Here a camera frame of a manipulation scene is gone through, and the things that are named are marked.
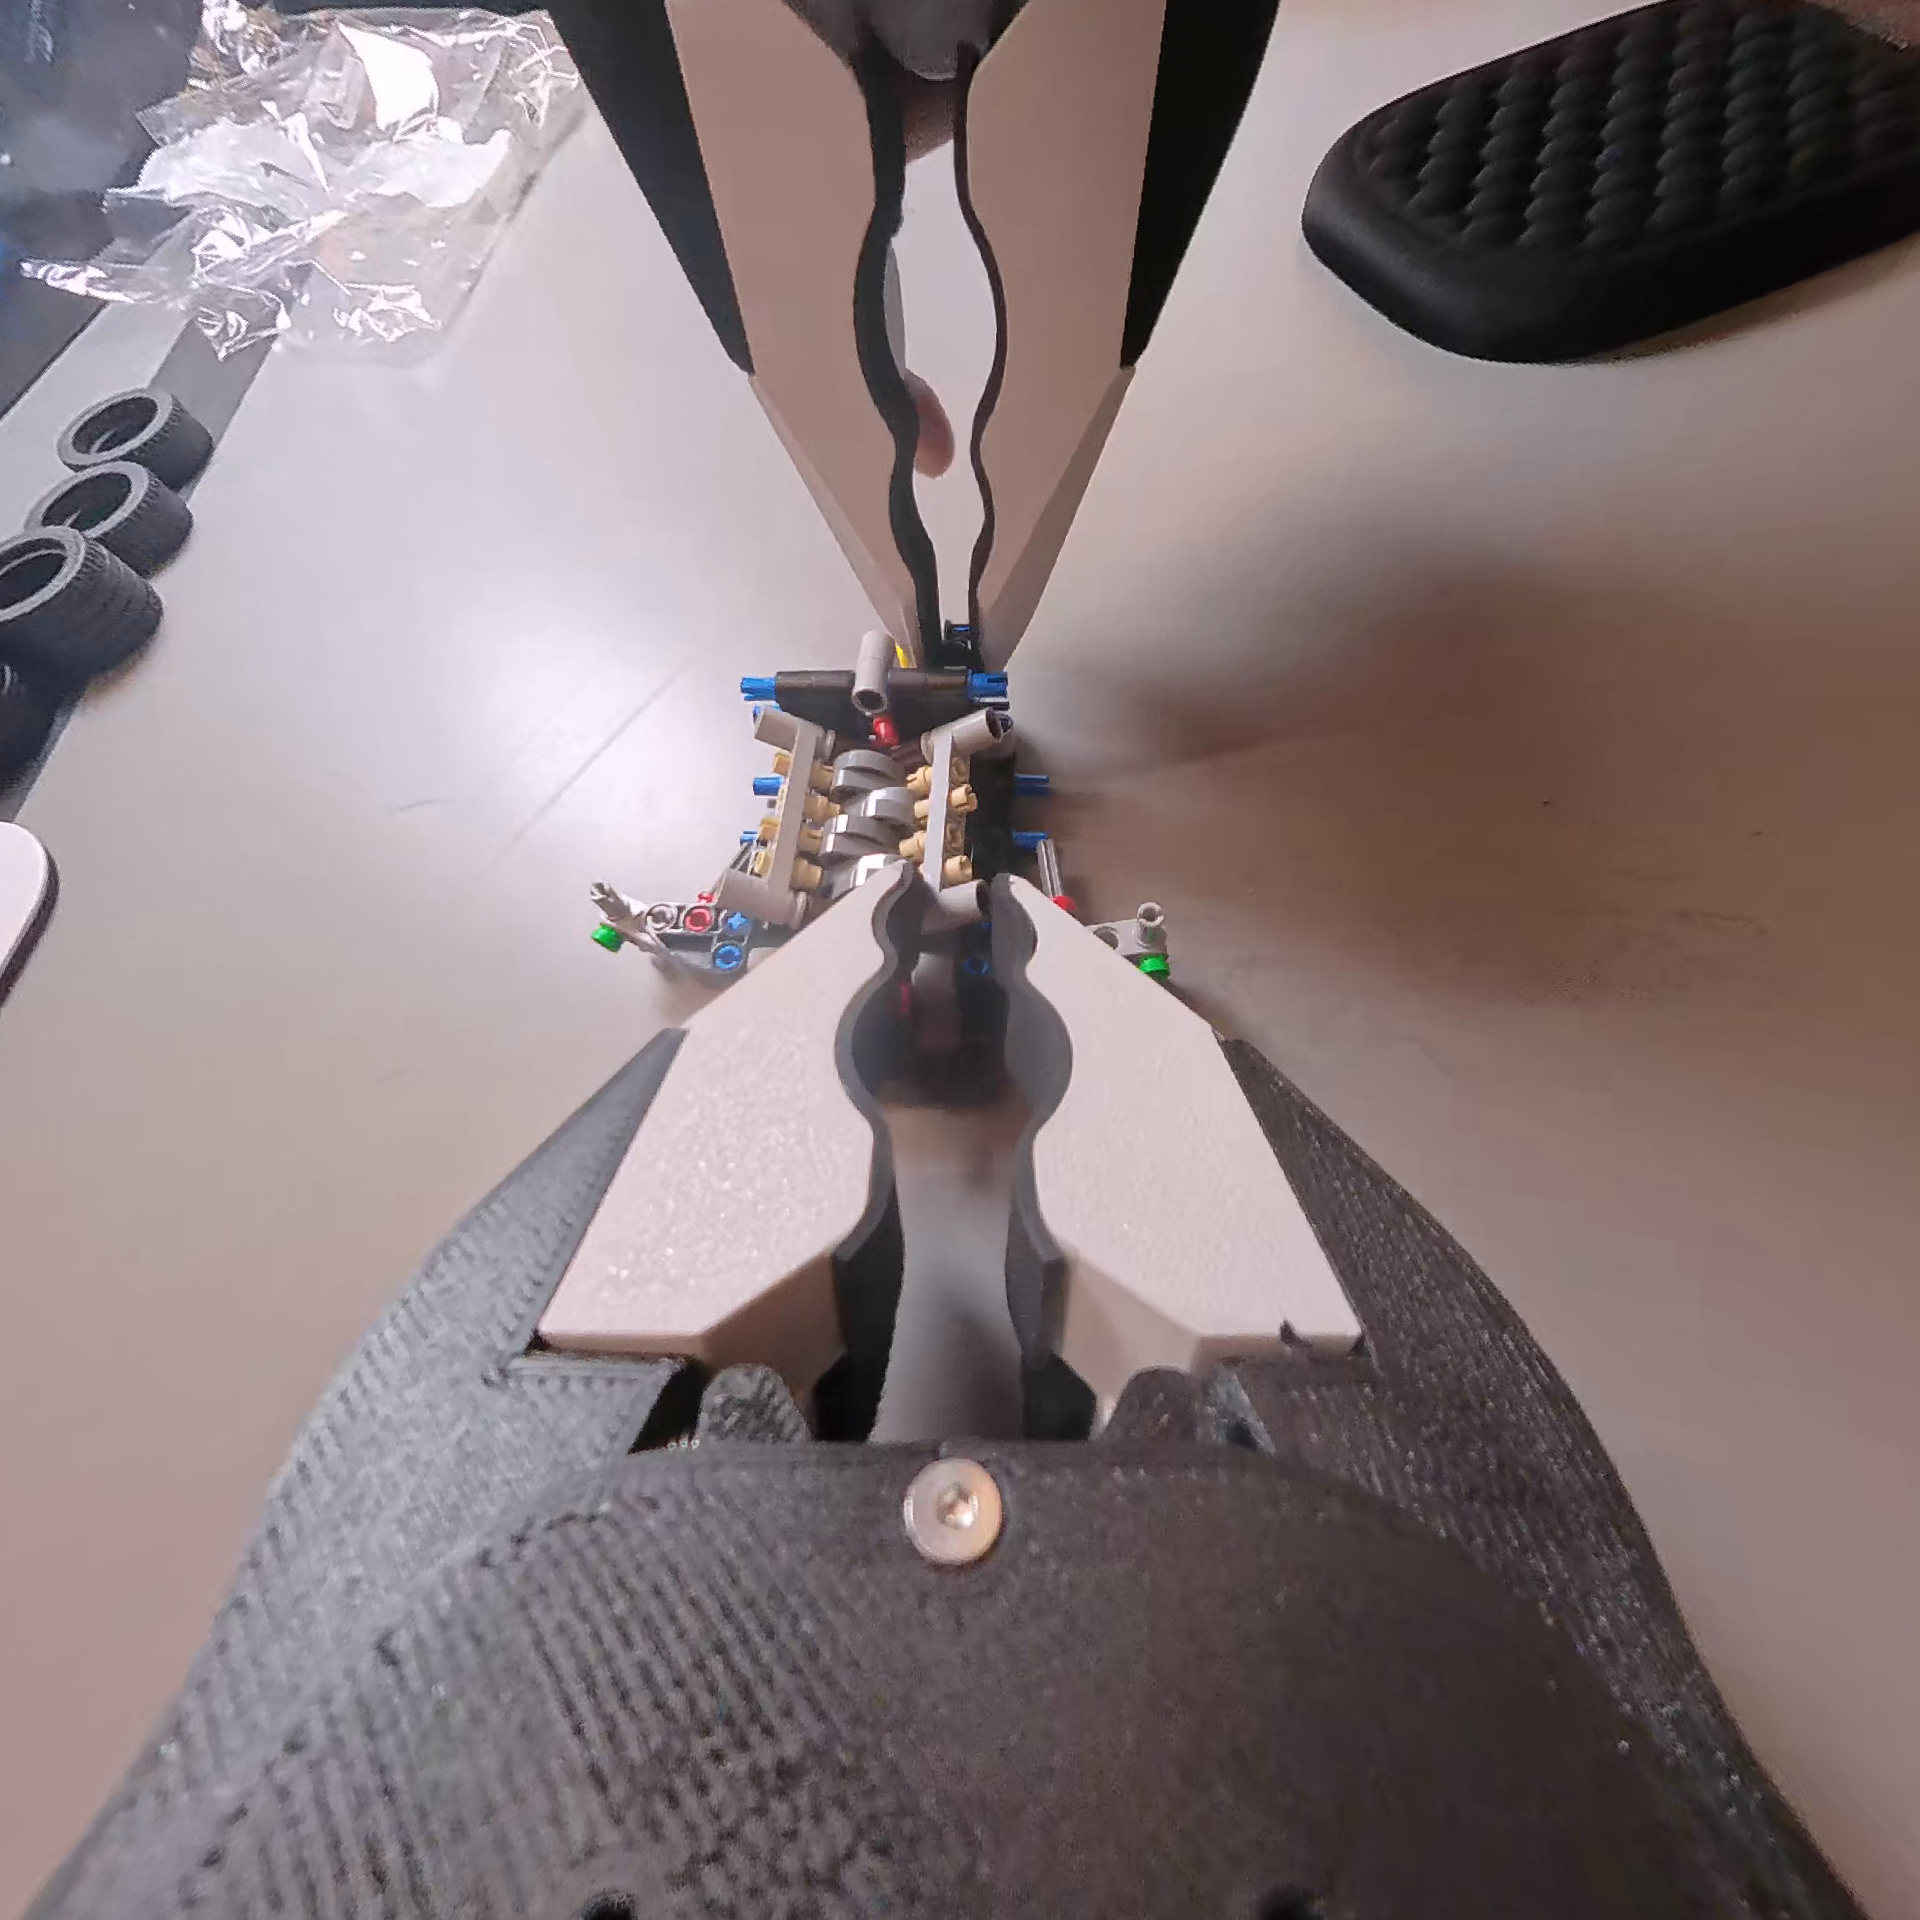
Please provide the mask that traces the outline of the black lego tire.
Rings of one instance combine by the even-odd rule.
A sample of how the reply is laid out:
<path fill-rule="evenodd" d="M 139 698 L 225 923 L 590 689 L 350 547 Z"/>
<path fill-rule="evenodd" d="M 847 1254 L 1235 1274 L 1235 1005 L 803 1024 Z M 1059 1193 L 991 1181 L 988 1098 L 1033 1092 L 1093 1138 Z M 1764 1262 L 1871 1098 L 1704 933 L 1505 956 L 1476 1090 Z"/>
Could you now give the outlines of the black lego tire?
<path fill-rule="evenodd" d="M 0 665 L 3 699 L 0 699 L 0 779 L 3 790 L 11 789 L 25 777 L 45 750 L 54 731 L 62 699 L 56 689 L 44 674 L 3 660 Z"/>
<path fill-rule="evenodd" d="M 87 536 L 56 526 L 3 542 L 3 658 L 64 686 L 91 683 L 158 633 L 158 593 Z"/>
<path fill-rule="evenodd" d="M 25 536 L 73 530 L 151 578 L 174 563 L 195 530 L 185 499 L 149 466 L 94 465 L 70 472 L 23 520 Z"/>
<path fill-rule="evenodd" d="M 159 389 L 123 392 L 94 403 L 56 440 L 54 454 L 73 474 L 135 465 L 181 492 L 209 462 L 214 440 L 179 396 Z"/>

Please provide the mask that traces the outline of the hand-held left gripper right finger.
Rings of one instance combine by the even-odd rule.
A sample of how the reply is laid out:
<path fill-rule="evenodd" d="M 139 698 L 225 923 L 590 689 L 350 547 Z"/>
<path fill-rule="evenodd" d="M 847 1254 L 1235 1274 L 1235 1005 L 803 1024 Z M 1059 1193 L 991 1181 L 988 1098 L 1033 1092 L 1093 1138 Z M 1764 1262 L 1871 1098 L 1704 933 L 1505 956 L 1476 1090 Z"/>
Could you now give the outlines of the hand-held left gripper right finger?
<path fill-rule="evenodd" d="M 1033 883 L 991 883 L 1004 1068 L 1023 1101 L 1005 1299 L 1031 1419 L 1111 1412 L 1139 1373 L 1292 1348 L 1357 1312 L 1212 1021 Z"/>

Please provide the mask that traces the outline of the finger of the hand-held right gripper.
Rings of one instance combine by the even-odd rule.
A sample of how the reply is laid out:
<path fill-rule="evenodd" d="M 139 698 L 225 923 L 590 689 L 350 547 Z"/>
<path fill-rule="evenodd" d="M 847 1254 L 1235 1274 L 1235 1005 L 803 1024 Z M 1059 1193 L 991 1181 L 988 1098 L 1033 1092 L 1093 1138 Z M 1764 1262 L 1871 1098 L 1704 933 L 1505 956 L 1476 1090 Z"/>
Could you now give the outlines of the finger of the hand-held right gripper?
<path fill-rule="evenodd" d="M 999 346 L 976 409 L 974 632 L 1005 665 L 1131 382 L 1123 333 L 1164 3 L 1023 4 L 967 88 L 958 176 Z"/>
<path fill-rule="evenodd" d="M 854 72 L 782 3 L 670 3 L 664 16 L 752 362 L 750 385 L 823 513 L 877 625 L 920 649 L 940 619 L 927 542 L 908 558 L 895 497 L 917 516 L 919 411 L 891 422 L 859 357 L 863 264 L 879 186 Z"/>

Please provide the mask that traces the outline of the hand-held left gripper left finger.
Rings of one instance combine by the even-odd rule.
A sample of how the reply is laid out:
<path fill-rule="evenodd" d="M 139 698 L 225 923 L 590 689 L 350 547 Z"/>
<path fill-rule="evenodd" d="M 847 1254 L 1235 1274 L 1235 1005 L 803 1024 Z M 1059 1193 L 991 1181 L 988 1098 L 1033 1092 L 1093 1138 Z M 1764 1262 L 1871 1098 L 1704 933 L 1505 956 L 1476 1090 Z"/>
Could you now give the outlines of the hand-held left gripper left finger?
<path fill-rule="evenodd" d="M 640 1125 L 537 1316 L 549 1352 L 879 1398 L 903 1234 L 868 1049 L 919 933 L 920 880 L 877 873 L 643 1052 Z"/>

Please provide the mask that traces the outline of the row of black rubber tyres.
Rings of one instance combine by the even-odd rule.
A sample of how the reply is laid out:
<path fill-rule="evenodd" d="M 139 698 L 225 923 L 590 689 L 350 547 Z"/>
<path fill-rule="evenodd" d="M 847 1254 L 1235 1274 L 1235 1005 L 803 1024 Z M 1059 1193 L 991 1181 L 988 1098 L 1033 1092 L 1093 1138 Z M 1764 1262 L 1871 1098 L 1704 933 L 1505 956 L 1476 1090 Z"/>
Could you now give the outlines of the row of black rubber tyres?
<path fill-rule="evenodd" d="M 238 403 L 239 403 L 239 398 L 245 398 L 245 396 L 246 396 L 246 392 L 249 392 L 249 385 L 251 385 L 251 380 L 253 380 L 253 376 L 256 376 L 256 371 L 257 371 L 257 365 L 260 365 L 260 358 L 262 358 L 264 349 L 267 349 L 267 346 L 264 346 L 264 344 L 251 344 L 251 346 L 239 348 L 233 357 L 220 357 L 220 355 L 217 355 L 217 349 L 214 349 L 214 346 L 213 346 L 213 340 L 209 340 L 209 338 L 201 332 L 201 328 L 199 328 L 199 324 L 195 324 L 195 323 L 188 323 L 188 324 L 183 324 L 183 332 L 179 333 L 175 344 L 171 344 L 171 346 L 169 346 L 169 349 L 166 349 L 166 355 L 159 358 L 159 364 L 158 364 L 156 373 L 153 373 L 153 376 L 151 376 L 143 385 L 139 385 L 139 387 L 126 387 L 126 389 L 120 389 L 120 392 L 108 392 L 108 394 L 101 394 L 101 396 L 88 398 L 88 400 L 87 400 L 87 405 L 85 405 L 85 406 L 80 406 L 80 409 L 77 409 L 77 411 L 75 411 L 75 414 L 67 421 L 67 422 L 62 422 L 62 430 L 59 430 L 52 440 L 48 440 L 44 446 L 45 446 L 48 454 L 56 459 L 56 440 L 62 437 L 62 433 L 67 430 L 67 426 L 68 426 L 75 417 L 80 417 L 83 411 L 87 411 L 94 403 L 104 400 L 104 398 L 116 396 L 116 394 L 131 394 L 131 392 L 142 392 L 142 389 L 159 389 L 159 392 L 169 392 L 169 394 L 179 396 L 179 398 L 181 398 L 181 403 L 183 403 L 183 405 L 185 405 L 185 406 L 188 406 L 188 409 L 190 409 L 190 411 L 192 411 L 199 421 L 204 421 L 204 426 L 207 428 L 207 433 L 209 433 L 209 434 L 213 434 L 213 440 L 214 440 L 214 451 L 217 451 L 217 446 L 220 446 L 220 442 L 221 442 L 221 437 L 224 437 L 225 426 L 233 421 L 233 417 L 236 417 L 236 411 L 238 411 Z M 70 472 L 68 472 L 68 468 L 64 468 L 64 466 L 59 465 L 59 476 L 54 478 L 54 483 L 52 483 L 48 490 L 54 490 L 56 485 L 62 485 L 62 480 L 64 480 L 68 474 L 70 474 Z M 204 478 L 204 474 L 201 474 L 201 476 L 199 476 L 192 485 L 188 485 L 185 490 L 181 490 L 181 497 L 185 499 L 188 507 L 190 507 L 190 494 L 192 494 L 195 485 Z M 6 513 L 6 515 L 4 515 L 4 539 L 9 539 L 9 537 L 19 537 L 19 536 L 25 536 L 20 528 L 23 528 L 23 521 L 25 521 L 25 516 L 30 515 L 30 510 L 32 510 L 32 505 L 35 505 L 35 502 L 23 505 L 19 513 Z M 153 587 L 153 590 L 158 593 L 158 596 L 159 596 L 159 590 L 158 590 L 158 586 L 156 586 L 156 578 L 158 578 L 158 577 L 159 577 L 159 571 L 158 571 L 158 573 L 153 573 L 153 577 L 151 577 L 151 578 L 147 578 L 147 581 L 151 582 L 151 587 Z M 11 795 L 13 795 L 13 794 L 15 794 L 15 790 L 25 784 L 25 782 L 30 782 L 30 779 L 37 774 L 37 771 L 39 771 L 39 765 L 40 765 L 44 757 L 48 755 L 48 750 L 49 750 L 49 746 L 52 746 L 54 736 L 59 734 L 59 726 L 64 725 L 64 717 L 68 716 L 68 712 L 70 712 L 75 704 L 80 704 L 83 696 L 87 696 L 87 693 L 88 693 L 96 683 L 111 681 L 111 680 L 120 677 L 120 674 L 123 674 L 123 669 L 126 669 L 127 665 L 133 665 L 133 660 L 136 660 L 139 656 L 143 656 L 143 654 L 151 649 L 153 640 L 151 640 L 151 643 L 149 643 L 149 644 L 147 644 L 147 648 L 143 648 L 136 656 L 133 656 L 127 664 L 123 664 L 118 669 L 113 669 L 113 673 L 110 673 L 108 677 L 101 677 L 101 680 L 96 680 L 96 681 L 91 681 L 91 683 L 83 683 L 83 686 L 75 686 L 75 689 L 73 689 L 73 686 L 56 683 L 54 680 L 49 680 L 49 677 L 45 677 L 45 674 L 44 674 L 44 677 L 45 677 L 45 681 L 49 681 L 49 683 L 56 689 L 56 696 L 59 696 L 59 699 L 62 699 L 62 712 L 59 712 L 59 717 L 56 717 L 56 723 L 54 723 L 54 731 L 49 734 L 49 739 L 48 739 L 48 742 L 45 742 L 44 755 L 39 757 L 39 761 L 35 763 L 35 768 L 32 768 L 27 774 L 23 774 L 23 777 L 20 777 L 20 779 L 11 787 L 11 789 L 6 789 L 6 790 L 4 790 L 4 797 L 6 797 L 6 800 L 9 800 L 9 797 L 11 797 Z"/>

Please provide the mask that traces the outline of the empty clear plastic bag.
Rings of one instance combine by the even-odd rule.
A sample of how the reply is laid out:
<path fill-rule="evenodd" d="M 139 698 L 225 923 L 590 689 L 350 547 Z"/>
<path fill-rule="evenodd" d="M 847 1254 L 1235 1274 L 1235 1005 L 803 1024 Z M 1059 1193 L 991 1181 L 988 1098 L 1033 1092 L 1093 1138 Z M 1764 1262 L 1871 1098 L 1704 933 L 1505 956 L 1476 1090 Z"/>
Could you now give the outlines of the empty clear plastic bag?
<path fill-rule="evenodd" d="M 583 107 L 540 8 L 201 4 L 108 248 L 27 272 L 195 323 L 220 357 L 424 353 Z"/>

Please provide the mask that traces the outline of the lego car chassis assembly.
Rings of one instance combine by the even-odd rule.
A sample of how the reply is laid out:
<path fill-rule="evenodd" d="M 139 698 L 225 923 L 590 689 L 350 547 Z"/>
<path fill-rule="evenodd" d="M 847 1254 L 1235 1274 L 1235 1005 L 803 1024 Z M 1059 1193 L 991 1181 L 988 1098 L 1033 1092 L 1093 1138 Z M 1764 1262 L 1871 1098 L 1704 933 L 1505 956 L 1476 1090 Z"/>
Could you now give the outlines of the lego car chassis assembly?
<path fill-rule="evenodd" d="M 872 1043 L 879 1083 L 917 1101 L 990 1101 L 1000 1078 L 1004 994 L 991 960 L 990 883 L 1031 880 L 1062 912 L 1062 850 L 1031 809 L 1049 774 L 1022 760 L 1004 669 L 937 674 L 885 632 L 845 669 L 740 681 L 769 765 L 759 818 L 694 896 L 645 900 L 592 886 L 599 948 L 725 990 L 891 869 L 929 902 L 919 958 Z"/>

